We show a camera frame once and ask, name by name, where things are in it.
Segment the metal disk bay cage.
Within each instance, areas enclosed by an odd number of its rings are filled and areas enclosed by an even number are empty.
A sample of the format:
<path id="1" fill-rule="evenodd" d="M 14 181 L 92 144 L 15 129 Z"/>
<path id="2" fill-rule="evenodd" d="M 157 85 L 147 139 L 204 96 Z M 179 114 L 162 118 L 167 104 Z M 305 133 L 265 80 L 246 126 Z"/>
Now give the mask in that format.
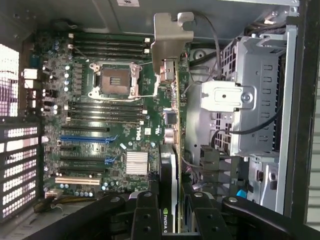
<path id="1" fill-rule="evenodd" d="M 212 114 L 215 149 L 242 157 L 273 150 L 281 87 L 293 78 L 295 51 L 291 33 L 239 37 L 221 51 L 222 80 L 204 83 L 200 99 Z"/>

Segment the black expansion slot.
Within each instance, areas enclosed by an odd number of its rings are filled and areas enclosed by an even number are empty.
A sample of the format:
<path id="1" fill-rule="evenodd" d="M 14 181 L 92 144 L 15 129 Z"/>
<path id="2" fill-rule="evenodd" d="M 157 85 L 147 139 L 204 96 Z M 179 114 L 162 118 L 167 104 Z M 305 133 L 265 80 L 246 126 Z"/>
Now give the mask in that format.
<path id="1" fill-rule="evenodd" d="M 73 173 L 97 173 L 104 174 L 108 170 L 106 168 L 84 168 L 84 167 L 60 167 L 58 169 L 59 173 L 73 172 Z"/>
<path id="2" fill-rule="evenodd" d="M 91 127 L 91 126 L 62 126 L 61 130 L 63 130 L 63 131 L 108 133 L 110 131 L 110 128 L 109 127 Z"/>
<path id="3" fill-rule="evenodd" d="M 73 161 L 73 162 L 105 162 L 105 158 L 101 157 L 91 157 L 91 156 L 61 156 L 59 158 L 61 161 Z"/>

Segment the metal socket cover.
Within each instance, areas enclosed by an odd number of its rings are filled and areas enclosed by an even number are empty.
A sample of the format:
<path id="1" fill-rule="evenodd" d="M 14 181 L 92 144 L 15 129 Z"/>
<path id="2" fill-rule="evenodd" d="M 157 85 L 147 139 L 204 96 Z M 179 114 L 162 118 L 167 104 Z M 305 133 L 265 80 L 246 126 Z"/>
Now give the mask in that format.
<path id="1" fill-rule="evenodd" d="M 128 96 L 140 96 L 139 95 L 139 85 L 138 80 L 140 78 L 140 66 L 137 66 L 137 64 L 131 62 L 129 64 L 130 67 L 130 76 L 131 76 L 131 84 L 130 84 L 130 90 Z M 154 89 L 152 95 L 158 95 L 158 87 L 160 85 L 160 79 L 159 76 L 156 75 L 156 80 L 154 83 Z"/>

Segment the silver chipset heatsink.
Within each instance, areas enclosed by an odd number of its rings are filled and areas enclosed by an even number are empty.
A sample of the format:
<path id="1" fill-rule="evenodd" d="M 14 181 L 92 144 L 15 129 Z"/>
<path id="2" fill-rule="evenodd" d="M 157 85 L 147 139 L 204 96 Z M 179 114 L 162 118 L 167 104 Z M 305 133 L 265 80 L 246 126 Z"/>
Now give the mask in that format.
<path id="1" fill-rule="evenodd" d="M 145 176 L 149 169 L 149 153 L 143 151 L 128 151 L 125 158 L 125 174 Z"/>

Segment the green Dell motherboard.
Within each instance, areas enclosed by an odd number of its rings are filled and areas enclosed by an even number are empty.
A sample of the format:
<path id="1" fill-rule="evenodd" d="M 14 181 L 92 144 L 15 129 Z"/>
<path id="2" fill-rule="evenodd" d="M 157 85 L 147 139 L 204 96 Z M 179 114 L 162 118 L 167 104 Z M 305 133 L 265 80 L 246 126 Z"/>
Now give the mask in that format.
<path id="1" fill-rule="evenodd" d="M 159 84 L 156 97 L 144 97 L 139 100 L 124 103 L 143 103 L 144 106 L 92 106 L 92 107 L 124 107 L 141 108 L 142 112 L 129 111 L 101 111 L 101 110 L 68 110 L 68 102 L 108 103 L 122 101 L 94 100 L 88 97 L 93 89 L 93 71 L 89 65 L 95 62 L 112 63 L 147 63 L 152 61 L 151 44 L 153 38 L 145 38 L 146 46 L 141 45 L 74 45 L 73 33 L 66 31 L 37 31 L 27 41 L 28 64 L 21 76 L 26 89 L 26 103 L 23 109 L 24 117 L 28 121 L 36 121 L 32 130 L 39 133 L 42 143 L 40 150 L 40 176 L 45 196 L 74 196 L 77 198 L 93 198 L 100 192 L 131 193 L 146 190 L 149 180 L 155 177 L 160 168 L 160 145 L 164 140 L 163 110 L 171 106 L 170 90 Z M 144 52 L 133 51 L 81 51 L 73 46 L 117 46 L 144 48 Z M 190 45 L 186 44 L 185 52 L 181 55 L 179 64 L 180 77 L 180 106 L 182 138 L 186 131 L 187 97 L 185 89 L 189 81 Z M 120 57 L 88 57 L 84 52 L 111 52 L 150 55 L 148 58 L 120 58 Z M 139 95 L 152 95 L 156 74 L 153 65 L 141 66 L 138 86 Z M 103 116 L 68 116 L 68 113 L 122 113 L 127 115 L 144 115 L 144 118 L 103 117 Z M 92 118 L 111 120 L 144 120 L 144 124 L 123 124 L 88 121 L 66 121 L 71 118 Z M 110 128 L 109 132 L 69 131 L 61 130 L 62 126 L 86 126 Z M 61 136 L 115 137 L 109 144 L 96 142 L 61 141 Z M 148 152 L 147 175 L 126 174 L 127 152 Z M 61 156 L 105 158 L 105 162 L 92 161 L 62 161 Z M 107 169 L 106 173 L 78 173 L 58 172 L 60 167 L 76 167 L 91 169 Z M 55 183 L 56 177 L 89 177 L 100 178 L 100 185 L 81 185 Z"/>

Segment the black power connector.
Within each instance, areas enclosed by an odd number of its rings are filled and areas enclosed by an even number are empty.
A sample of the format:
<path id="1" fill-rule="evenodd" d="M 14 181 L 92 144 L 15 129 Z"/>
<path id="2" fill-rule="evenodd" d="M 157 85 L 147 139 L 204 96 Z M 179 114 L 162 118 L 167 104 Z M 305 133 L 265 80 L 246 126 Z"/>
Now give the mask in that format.
<path id="1" fill-rule="evenodd" d="M 223 171 L 223 159 L 220 152 L 208 145 L 200 148 L 200 165 L 202 175 L 217 174 Z"/>

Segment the CPU socket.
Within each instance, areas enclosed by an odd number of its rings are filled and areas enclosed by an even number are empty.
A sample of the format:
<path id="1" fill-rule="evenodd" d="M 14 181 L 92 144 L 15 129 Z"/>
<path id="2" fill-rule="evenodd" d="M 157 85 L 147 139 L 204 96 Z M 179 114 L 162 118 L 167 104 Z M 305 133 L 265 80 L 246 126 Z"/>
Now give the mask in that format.
<path id="1" fill-rule="evenodd" d="M 111 98 L 127 98 L 129 96 L 131 87 L 130 63 L 112 63 L 110 61 L 91 63 L 89 68 L 93 71 L 93 88 L 88 92 L 88 97 L 97 101 L 133 102 L 110 100 Z"/>

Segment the black RAM slot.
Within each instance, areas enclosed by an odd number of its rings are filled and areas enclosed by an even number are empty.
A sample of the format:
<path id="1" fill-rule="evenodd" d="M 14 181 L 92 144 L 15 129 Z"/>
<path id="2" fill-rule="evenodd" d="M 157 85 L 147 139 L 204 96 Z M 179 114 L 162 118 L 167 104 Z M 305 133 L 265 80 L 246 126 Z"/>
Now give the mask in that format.
<path id="1" fill-rule="evenodd" d="M 150 58 L 150 55 L 147 54 L 133 54 L 133 53 L 121 53 L 121 52 L 102 52 L 102 51 L 89 51 L 83 53 L 87 57 L 93 58 Z"/>
<path id="2" fill-rule="evenodd" d="M 102 33 L 87 33 L 77 32 L 73 33 L 73 39 L 112 39 L 112 40 L 130 40 L 130 41 L 144 41 L 145 38 L 150 36 L 143 35 L 125 35 L 125 34 L 102 34 Z"/>
<path id="3" fill-rule="evenodd" d="M 74 45 L 128 45 L 128 46 L 147 46 L 148 43 L 140 41 L 124 40 L 99 40 L 99 39 L 76 39 L 72 42 Z"/>
<path id="4" fill-rule="evenodd" d="M 77 48 L 81 51 L 129 51 L 129 52 L 144 52 L 144 48 L 135 48 L 128 46 L 97 46 L 97 45 L 80 45 L 75 46 L 73 48 Z"/>
<path id="5" fill-rule="evenodd" d="M 106 113 L 92 113 L 92 112 L 69 112 L 67 114 L 69 117 L 72 116 L 89 116 L 89 117 L 117 117 L 117 118 L 144 118 L 145 116 L 142 114 L 118 114 L 116 113 L 111 113 L 111 114 L 106 114 Z"/>
<path id="6" fill-rule="evenodd" d="M 84 121 L 84 122 L 101 122 L 101 123 L 117 123 L 117 124 L 137 124 L 137 125 L 143 125 L 145 123 L 144 120 L 127 120 L 127 119 L 103 119 L 103 118 L 72 118 L 67 117 L 65 119 L 67 122 L 70 121 Z"/>
<path id="7" fill-rule="evenodd" d="M 125 111 L 125 112 L 142 112 L 143 108 L 134 107 L 94 107 L 94 106 L 68 106 L 68 110 L 88 110 L 88 111 Z"/>
<path id="8" fill-rule="evenodd" d="M 143 107 L 141 102 L 75 102 L 69 101 L 70 106 L 125 106 L 125 107 Z"/>

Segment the white expansion slot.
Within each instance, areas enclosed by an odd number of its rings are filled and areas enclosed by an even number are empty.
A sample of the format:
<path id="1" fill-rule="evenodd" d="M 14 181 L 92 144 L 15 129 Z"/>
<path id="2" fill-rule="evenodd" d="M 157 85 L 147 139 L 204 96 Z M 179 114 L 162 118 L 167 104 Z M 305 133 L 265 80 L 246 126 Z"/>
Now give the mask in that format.
<path id="1" fill-rule="evenodd" d="M 90 177 L 59 176 L 54 181 L 56 184 L 99 186 L 102 180 Z"/>

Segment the open PC case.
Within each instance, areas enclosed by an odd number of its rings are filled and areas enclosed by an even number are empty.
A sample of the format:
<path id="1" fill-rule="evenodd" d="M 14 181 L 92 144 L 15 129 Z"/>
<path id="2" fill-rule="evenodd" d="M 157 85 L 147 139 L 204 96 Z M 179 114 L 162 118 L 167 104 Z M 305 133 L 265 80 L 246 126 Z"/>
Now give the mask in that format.
<path id="1" fill-rule="evenodd" d="M 38 31 L 149 36 L 155 41 L 154 15 L 193 13 L 183 24 L 193 32 L 186 124 L 181 158 L 181 232 L 163 233 L 160 169 L 148 188 L 99 192 L 94 197 L 45 196 L 41 183 L 42 142 L 26 120 L 28 64 L 26 43 Z M 230 155 L 210 143 L 214 120 L 201 108 L 202 85 L 222 80 L 222 50 L 239 37 L 293 34 L 292 79 L 281 86 L 273 150 Z M 0 240 L 25 240 L 35 232 L 108 195 L 134 200 L 141 192 L 157 196 L 161 240 L 202 240 L 191 195 L 218 202 L 241 197 L 311 228 L 306 223 L 320 52 L 320 0 L 0 0 Z M 202 175 L 201 146 L 220 152 L 222 172 Z"/>

